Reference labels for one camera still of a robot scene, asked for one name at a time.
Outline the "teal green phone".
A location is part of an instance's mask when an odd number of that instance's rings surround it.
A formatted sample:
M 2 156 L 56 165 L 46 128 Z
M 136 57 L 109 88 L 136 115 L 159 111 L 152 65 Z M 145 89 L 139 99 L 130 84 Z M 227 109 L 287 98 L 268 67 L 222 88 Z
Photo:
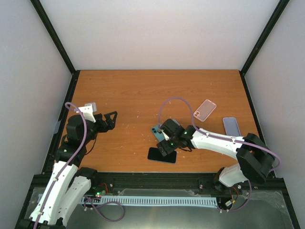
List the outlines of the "teal green phone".
M 161 142 L 163 140 L 169 140 L 174 136 L 174 132 L 179 127 L 179 123 L 176 120 L 167 119 L 160 126 L 156 125 L 151 128 L 151 132 L 154 134 L 156 139 Z

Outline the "black screen phone blue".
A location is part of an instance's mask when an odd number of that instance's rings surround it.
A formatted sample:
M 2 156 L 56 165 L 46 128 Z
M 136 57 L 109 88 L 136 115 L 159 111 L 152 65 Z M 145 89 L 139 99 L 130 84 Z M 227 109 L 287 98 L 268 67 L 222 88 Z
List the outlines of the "black screen phone blue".
M 150 147 L 147 159 L 155 162 L 163 162 L 169 164 L 176 163 L 177 152 L 173 151 L 169 155 L 163 156 L 158 148 Z

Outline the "purple phone case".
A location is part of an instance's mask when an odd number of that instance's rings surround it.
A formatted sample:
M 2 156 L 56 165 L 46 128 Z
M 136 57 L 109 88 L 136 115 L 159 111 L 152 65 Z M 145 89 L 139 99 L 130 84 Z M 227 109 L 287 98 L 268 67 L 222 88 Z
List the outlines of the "purple phone case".
M 225 133 L 229 136 L 240 136 L 240 129 L 235 117 L 224 117 L 223 125 Z

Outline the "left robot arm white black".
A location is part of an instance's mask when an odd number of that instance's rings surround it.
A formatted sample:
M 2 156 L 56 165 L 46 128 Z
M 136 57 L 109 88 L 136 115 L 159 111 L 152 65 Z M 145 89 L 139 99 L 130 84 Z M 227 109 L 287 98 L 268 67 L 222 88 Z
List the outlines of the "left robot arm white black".
M 117 112 L 105 115 L 88 110 L 68 119 L 66 135 L 58 148 L 51 177 L 45 191 L 27 219 L 17 223 L 18 229 L 64 229 L 81 197 L 98 189 L 97 170 L 80 167 L 87 153 L 86 145 L 98 133 L 115 128 Z

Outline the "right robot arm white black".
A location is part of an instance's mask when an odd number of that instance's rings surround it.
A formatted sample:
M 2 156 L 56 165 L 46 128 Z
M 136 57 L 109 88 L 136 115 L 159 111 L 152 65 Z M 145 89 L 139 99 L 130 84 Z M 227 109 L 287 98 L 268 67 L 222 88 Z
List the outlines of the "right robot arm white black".
M 245 181 L 264 184 L 275 161 L 275 156 L 255 134 L 248 133 L 245 137 L 216 134 L 194 125 L 183 128 L 172 119 L 158 125 L 155 131 L 163 136 L 157 144 L 163 157 L 176 149 L 189 152 L 205 149 L 236 160 L 236 164 L 219 169 L 213 178 L 213 187 L 219 193 Z

